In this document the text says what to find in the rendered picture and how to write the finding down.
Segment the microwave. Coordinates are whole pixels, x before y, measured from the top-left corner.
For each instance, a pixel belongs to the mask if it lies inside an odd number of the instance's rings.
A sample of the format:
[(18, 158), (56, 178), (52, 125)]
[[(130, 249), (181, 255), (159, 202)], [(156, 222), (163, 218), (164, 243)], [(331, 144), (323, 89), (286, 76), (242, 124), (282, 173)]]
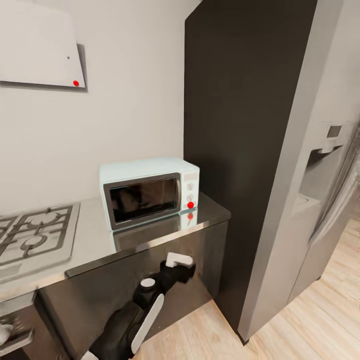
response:
[(176, 156), (100, 164), (98, 177), (110, 231), (198, 206), (200, 168)]

